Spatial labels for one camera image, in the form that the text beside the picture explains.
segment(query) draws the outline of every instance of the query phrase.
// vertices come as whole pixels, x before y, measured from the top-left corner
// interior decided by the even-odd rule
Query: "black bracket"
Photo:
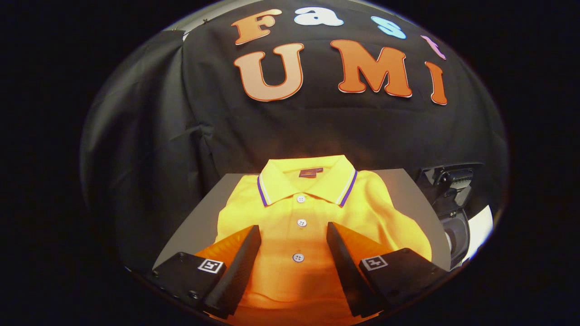
[[[385,300],[386,312],[428,292],[447,274],[409,248],[365,258],[358,266]]]
[[[148,273],[146,279],[198,311],[227,319],[244,294],[261,243],[260,229],[254,225],[231,266],[179,252]]]
[[[465,207],[471,181],[482,166],[472,162],[423,168],[415,182],[441,218]]]
[[[223,262],[179,252],[148,273],[146,279],[168,295],[197,309],[226,269]]]

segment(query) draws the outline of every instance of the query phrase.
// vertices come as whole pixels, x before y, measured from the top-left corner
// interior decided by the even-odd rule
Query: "white button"
[[[301,253],[295,253],[294,256],[292,256],[292,259],[294,259],[295,262],[299,263],[304,260],[304,255],[302,255]]]

